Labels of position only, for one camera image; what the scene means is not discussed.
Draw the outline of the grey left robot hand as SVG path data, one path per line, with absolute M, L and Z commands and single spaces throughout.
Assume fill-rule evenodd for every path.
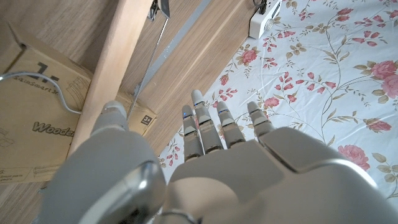
M 315 138 L 275 128 L 257 104 L 247 140 L 228 107 L 220 138 L 201 92 L 184 106 L 184 162 L 170 179 L 146 140 L 107 102 L 89 138 L 44 192 L 40 223 L 396 223 L 359 165 Z

